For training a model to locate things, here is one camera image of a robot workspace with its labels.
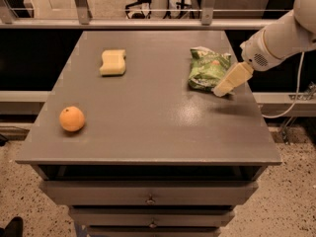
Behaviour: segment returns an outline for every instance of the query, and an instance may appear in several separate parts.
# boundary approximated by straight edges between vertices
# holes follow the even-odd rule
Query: speckled floor
[[[277,128],[269,127],[283,164],[261,176],[259,189],[222,228],[221,237],[316,236],[315,131],[305,121],[289,130],[290,145]],[[0,227],[16,215],[25,221],[24,236],[74,237],[66,206],[55,205],[40,189],[40,177],[30,166],[15,163],[23,141],[0,147]]]

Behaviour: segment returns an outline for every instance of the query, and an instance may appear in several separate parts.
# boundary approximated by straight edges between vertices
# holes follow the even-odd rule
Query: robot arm
[[[252,77],[298,52],[316,49],[316,0],[295,0],[293,10],[241,44],[245,62],[234,64],[214,88],[221,97]]]

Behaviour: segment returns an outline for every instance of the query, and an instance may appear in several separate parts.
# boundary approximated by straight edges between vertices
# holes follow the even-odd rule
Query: green plastic bag
[[[189,85],[196,90],[210,92],[230,67],[229,53],[220,54],[199,46],[191,48]]]

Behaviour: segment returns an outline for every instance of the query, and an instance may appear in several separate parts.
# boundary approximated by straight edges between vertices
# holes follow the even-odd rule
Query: cabinet
[[[190,47],[232,52],[224,32],[87,32],[79,39],[17,161],[70,216],[105,236],[219,236],[280,164],[248,85],[219,99],[189,89]],[[104,49],[126,49],[126,73],[101,77]],[[82,130],[58,125],[79,107]]]

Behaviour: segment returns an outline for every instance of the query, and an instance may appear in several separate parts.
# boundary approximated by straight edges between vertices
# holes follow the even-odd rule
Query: gray drawer
[[[46,181],[41,189],[66,205],[235,205],[258,188],[256,182]]]
[[[218,237],[217,228],[114,228],[114,227],[88,227],[90,235],[102,235],[103,237]]]
[[[233,211],[210,209],[174,209],[147,206],[141,209],[82,208],[70,209],[70,216],[82,225],[102,226],[225,226],[234,217]]]

